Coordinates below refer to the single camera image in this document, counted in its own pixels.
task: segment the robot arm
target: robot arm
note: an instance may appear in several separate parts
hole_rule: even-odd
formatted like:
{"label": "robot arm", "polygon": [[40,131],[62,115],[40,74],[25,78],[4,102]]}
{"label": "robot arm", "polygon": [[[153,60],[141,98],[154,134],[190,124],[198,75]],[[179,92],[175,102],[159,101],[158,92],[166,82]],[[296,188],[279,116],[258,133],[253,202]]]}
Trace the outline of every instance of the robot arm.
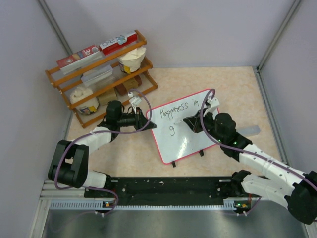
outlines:
{"label": "robot arm", "polygon": [[[265,197],[287,208],[297,220],[311,224],[317,216],[317,192],[304,180],[307,179],[316,186],[317,173],[311,171],[306,174],[290,168],[264,153],[252,141],[236,131],[236,123],[228,113],[219,113],[214,117],[212,112],[219,105],[216,98],[208,100],[206,105],[203,111],[205,128],[209,135],[221,143],[222,151],[238,162],[261,171],[268,178],[261,178],[244,170],[234,173],[231,177],[231,185],[236,194],[239,195],[244,191]],[[203,131],[200,110],[194,116],[184,118],[183,121],[194,133]],[[237,148],[239,151],[223,145]]]}
{"label": "robot arm", "polygon": [[[107,114],[103,121],[90,132],[90,136],[78,140],[67,152],[65,158],[73,159],[72,163],[64,159],[62,161],[59,173],[57,175],[57,182],[62,184],[80,188],[80,187],[97,187],[104,188],[110,176],[88,170],[89,154],[96,151],[99,147],[108,144],[116,139],[118,133],[98,133],[99,131],[118,131],[121,127],[133,126],[136,130],[142,129],[148,120],[142,113],[139,107],[136,107],[141,99],[139,97],[131,97],[132,111],[124,112],[124,106],[120,101],[111,101],[107,107]],[[143,129],[153,129],[156,125],[152,122]],[[71,141],[61,140],[55,149],[52,163],[49,170],[49,179],[54,181],[58,164],[61,160]]]}

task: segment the red box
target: red box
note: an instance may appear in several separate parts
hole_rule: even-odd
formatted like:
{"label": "red box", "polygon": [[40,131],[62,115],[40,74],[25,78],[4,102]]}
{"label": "red box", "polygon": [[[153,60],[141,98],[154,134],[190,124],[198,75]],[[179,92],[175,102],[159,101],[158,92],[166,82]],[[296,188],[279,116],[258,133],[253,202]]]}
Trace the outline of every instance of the red box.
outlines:
{"label": "red box", "polygon": [[72,63],[75,63],[76,61],[79,61],[82,58],[90,56],[93,53],[96,53],[98,51],[99,51],[99,48],[96,45],[91,45],[77,53],[72,54],[71,56],[58,60],[57,65],[60,69],[62,69],[63,67],[68,66]]}
{"label": "red box", "polygon": [[108,55],[126,45],[131,44],[134,41],[138,40],[138,35],[135,31],[121,34],[120,36],[114,37],[110,40],[107,40],[99,45],[101,51],[104,55]]}

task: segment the white jar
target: white jar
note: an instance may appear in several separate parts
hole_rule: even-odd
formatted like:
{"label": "white jar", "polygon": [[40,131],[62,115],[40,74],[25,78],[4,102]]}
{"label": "white jar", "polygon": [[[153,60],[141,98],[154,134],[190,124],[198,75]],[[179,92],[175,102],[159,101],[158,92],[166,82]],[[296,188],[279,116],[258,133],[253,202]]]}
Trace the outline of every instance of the white jar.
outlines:
{"label": "white jar", "polygon": [[[78,86],[75,90],[70,94],[70,102],[72,104],[77,103],[78,101],[92,95],[93,91],[90,88],[86,88],[85,86]],[[89,115],[97,111],[99,106],[97,98],[92,98],[83,104],[80,104],[76,107],[76,109],[82,114]]]}

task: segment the marker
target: marker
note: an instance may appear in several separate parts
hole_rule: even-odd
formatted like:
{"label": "marker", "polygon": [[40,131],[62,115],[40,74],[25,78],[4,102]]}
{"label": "marker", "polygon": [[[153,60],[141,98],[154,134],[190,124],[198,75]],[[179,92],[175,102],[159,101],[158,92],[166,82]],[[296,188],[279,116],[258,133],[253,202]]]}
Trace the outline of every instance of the marker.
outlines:
{"label": "marker", "polygon": [[174,125],[180,124],[181,122],[183,122],[183,120],[180,120],[180,121],[174,122]]}

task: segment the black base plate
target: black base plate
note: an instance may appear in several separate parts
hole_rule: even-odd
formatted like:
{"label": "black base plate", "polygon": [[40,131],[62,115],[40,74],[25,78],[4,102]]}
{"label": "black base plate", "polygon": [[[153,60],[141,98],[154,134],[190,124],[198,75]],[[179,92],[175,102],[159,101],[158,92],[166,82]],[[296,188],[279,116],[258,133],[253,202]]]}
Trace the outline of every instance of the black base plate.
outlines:
{"label": "black base plate", "polygon": [[[112,177],[107,189],[119,197],[119,205],[221,205],[223,199],[236,197],[231,177]],[[86,198],[112,197],[89,190]]]}

